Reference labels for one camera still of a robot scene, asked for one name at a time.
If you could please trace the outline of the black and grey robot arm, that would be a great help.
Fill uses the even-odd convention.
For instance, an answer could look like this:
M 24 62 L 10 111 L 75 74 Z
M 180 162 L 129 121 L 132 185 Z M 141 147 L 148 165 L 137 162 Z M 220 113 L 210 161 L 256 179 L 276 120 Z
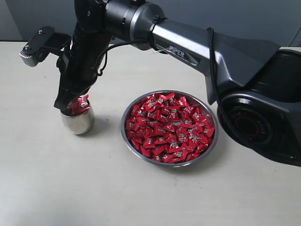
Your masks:
M 65 111 L 102 75 L 111 38 L 169 54 L 206 78 L 226 133 L 269 160 L 301 164 L 301 54 L 267 40 L 181 24 L 143 0 L 77 0 L 71 39 L 57 61 L 55 108 Z

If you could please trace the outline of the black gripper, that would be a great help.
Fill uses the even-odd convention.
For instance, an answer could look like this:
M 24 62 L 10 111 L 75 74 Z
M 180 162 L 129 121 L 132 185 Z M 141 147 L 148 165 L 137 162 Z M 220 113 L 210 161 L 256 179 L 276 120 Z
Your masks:
M 54 108 L 66 111 L 69 103 L 86 94 L 96 82 L 95 63 L 112 36 L 105 32 L 87 32 L 77 23 L 69 46 L 58 62 L 60 81 Z

